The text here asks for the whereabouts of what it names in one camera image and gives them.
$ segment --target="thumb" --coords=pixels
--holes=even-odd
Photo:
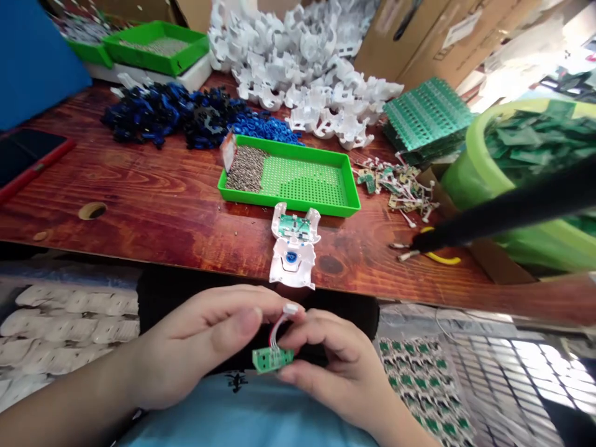
[[[202,376],[228,360],[244,348],[256,335],[263,321],[259,307],[243,309],[209,329],[191,337],[190,346],[199,365],[197,372]]]
[[[295,385],[331,409],[334,409],[334,401],[343,395],[342,388],[346,380],[304,360],[296,360],[282,368],[278,378],[282,382]]]

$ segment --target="light blue shirt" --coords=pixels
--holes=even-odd
[[[373,438],[301,390],[252,371],[206,377],[178,405],[151,412],[130,447],[372,447]]]

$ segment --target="person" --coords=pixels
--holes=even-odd
[[[325,368],[209,373],[290,300],[264,287],[208,289],[146,333],[0,413],[3,447],[435,447],[388,383],[369,338],[324,310],[299,311],[278,340],[323,345]],[[147,411],[132,426],[138,409]]]

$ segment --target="blue panel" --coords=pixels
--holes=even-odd
[[[91,78],[36,0],[0,0],[0,130],[58,104]]]

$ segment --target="plastic bin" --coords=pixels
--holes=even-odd
[[[458,208],[476,206],[515,187],[486,148],[486,126],[498,115],[508,117],[516,110],[543,112],[548,102],[548,99],[534,99],[491,107],[473,121],[466,134],[466,150],[441,180]],[[582,116],[596,118],[596,106],[578,102],[573,118]],[[521,264],[570,272],[596,268],[596,238],[561,219],[507,232],[494,240]]]
[[[268,152],[261,192],[227,189],[225,169],[217,189],[224,200],[274,207],[286,202],[287,208],[349,217],[360,210],[350,159],[346,154],[236,135],[238,146],[251,146]]]
[[[85,62],[103,65],[110,70],[114,66],[112,58],[107,53],[106,46],[103,43],[99,45],[88,45],[86,43],[74,42],[73,40],[66,40],[68,45],[73,49],[75,54],[79,56],[80,60]]]
[[[125,40],[148,45],[163,37],[182,40],[189,46],[173,56],[160,56],[120,44],[121,40]],[[205,34],[160,20],[112,34],[104,39],[104,43],[115,62],[147,68],[174,77],[186,71],[209,52],[209,39]]]

